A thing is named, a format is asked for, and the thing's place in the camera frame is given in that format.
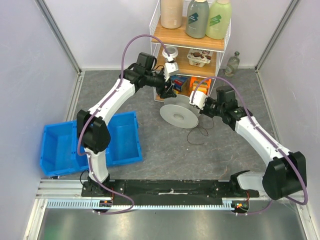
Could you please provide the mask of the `grey plastic cable spool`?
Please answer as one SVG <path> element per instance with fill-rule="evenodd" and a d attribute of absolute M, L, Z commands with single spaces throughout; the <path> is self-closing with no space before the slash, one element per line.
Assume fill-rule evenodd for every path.
<path fill-rule="evenodd" d="M 166 122 L 178 128 L 193 129 L 199 124 L 200 110 L 190 105 L 185 95 L 166 98 L 159 112 Z"/>

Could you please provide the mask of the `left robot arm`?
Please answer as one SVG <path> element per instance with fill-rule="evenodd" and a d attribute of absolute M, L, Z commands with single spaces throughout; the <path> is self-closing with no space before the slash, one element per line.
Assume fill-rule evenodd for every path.
<path fill-rule="evenodd" d="M 115 85 L 96 105 L 77 113 L 77 153 L 87 156 L 89 166 L 88 179 L 82 185 L 83 197 L 104 197 L 111 191 L 106 160 L 111 135 L 107 125 L 123 103 L 144 86 L 154 87 L 162 99 L 177 96 L 171 80 L 171 76 L 179 71 L 174 57 L 167 55 L 167 62 L 160 72 L 155 71 L 156 64 L 156 57 L 141 52 L 136 62 L 121 72 Z"/>

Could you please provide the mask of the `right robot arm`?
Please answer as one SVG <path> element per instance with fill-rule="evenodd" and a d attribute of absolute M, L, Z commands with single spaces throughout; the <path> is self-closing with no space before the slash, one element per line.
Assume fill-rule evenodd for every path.
<path fill-rule="evenodd" d="M 278 143 L 252 113 L 238 105 L 235 91 L 230 86 L 218 87 L 213 99 L 201 91 L 193 91 L 189 103 L 200 114 L 220 117 L 238 135 L 242 136 L 259 154 L 266 165 L 265 172 L 241 171 L 232 175 L 229 191 L 235 197 L 247 190 L 265 192 L 272 200 L 289 198 L 299 191 L 307 192 L 306 158 Z"/>

